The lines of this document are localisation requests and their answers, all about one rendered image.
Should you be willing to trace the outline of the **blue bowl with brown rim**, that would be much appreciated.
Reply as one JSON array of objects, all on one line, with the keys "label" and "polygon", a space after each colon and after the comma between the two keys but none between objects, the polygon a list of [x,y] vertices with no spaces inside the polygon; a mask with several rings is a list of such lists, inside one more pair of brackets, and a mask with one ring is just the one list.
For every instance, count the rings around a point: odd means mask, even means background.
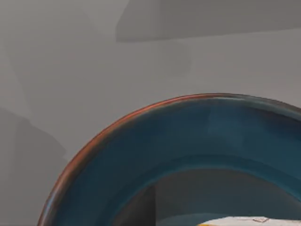
[{"label": "blue bowl with brown rim", "polygon": [[126,115],[87,143],[53,187],[37,226],[113,226],[159,178],[239,170],[301,201],[301,108],[240,94],[197,94]]}]

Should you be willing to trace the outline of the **white and yellow object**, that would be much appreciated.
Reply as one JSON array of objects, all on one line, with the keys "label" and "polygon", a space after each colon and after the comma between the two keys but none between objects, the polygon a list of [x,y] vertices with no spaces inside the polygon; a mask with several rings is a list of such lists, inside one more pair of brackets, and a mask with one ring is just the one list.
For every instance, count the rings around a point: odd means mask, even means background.
[{"label": "white and yellow object", "polygon": [[301,220],[267,217],[224,217],[209,220],[196,226],[301,226]]}]

